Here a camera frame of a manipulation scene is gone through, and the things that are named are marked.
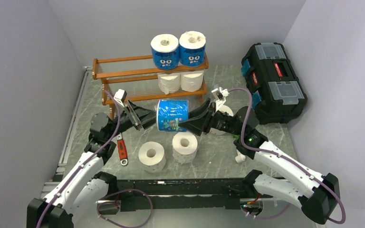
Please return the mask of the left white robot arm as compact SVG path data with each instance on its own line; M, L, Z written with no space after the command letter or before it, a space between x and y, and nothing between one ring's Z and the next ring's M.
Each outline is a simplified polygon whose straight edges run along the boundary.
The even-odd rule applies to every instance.
M76 165L50 193L29 203L28 228L72 228L89 205L123 193L116 176L101 171L116 150L112 139L132 127L149 128L156 122L156 112L131 101L118 106L117 112L115 120L105 113L92 117L88 143Z

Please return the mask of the blue roll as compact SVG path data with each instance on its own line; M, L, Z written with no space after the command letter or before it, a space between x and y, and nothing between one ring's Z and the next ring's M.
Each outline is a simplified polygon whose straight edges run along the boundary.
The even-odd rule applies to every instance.
M180 63L198 67L205 60L206 37L198 31L187 31L179 38Z
M159 131L186 132L179 126L189 118L188 100L160 99L156 109L156 125Z
M151 43L154 64L161 70L171 70L180 62L179 40L172 34L155 36Z

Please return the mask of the white roll sideways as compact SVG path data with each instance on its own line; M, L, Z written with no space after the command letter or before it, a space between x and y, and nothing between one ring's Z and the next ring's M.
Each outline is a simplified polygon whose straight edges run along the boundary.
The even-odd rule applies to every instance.
M199 90L203 82L204 70L187 71L181 73L180 86L187 92Z

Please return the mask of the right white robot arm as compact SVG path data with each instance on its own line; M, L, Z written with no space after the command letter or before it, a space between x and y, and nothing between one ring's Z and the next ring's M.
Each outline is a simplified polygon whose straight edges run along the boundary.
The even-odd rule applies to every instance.
M283 177L275 179L252 170L242 181L243 192L248 197L273 196L300 208L315 223L324 225L333 221L330 216L336 206L344 209L338 178L331 173L323 175L291 158L256 129L258 124L247 106L229 116L207 99L178 125L197 136L209 133L212 128L237 135L234 145L241 154L269 166Z

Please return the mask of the orange wooden two-tier shelf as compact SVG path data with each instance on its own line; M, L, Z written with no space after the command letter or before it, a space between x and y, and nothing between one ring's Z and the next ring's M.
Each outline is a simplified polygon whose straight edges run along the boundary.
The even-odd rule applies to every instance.
M158 74L166 73L154 66L152 55L93 60L92 77L102 84L101 102L110 109L110 118L115 115L115 105L105 91L115 93L119 88L127 91L126 100L133 102L167 99L181 96L198 96L203 101L207 86L203 79L197 91L182 89L165 94L158 86Z

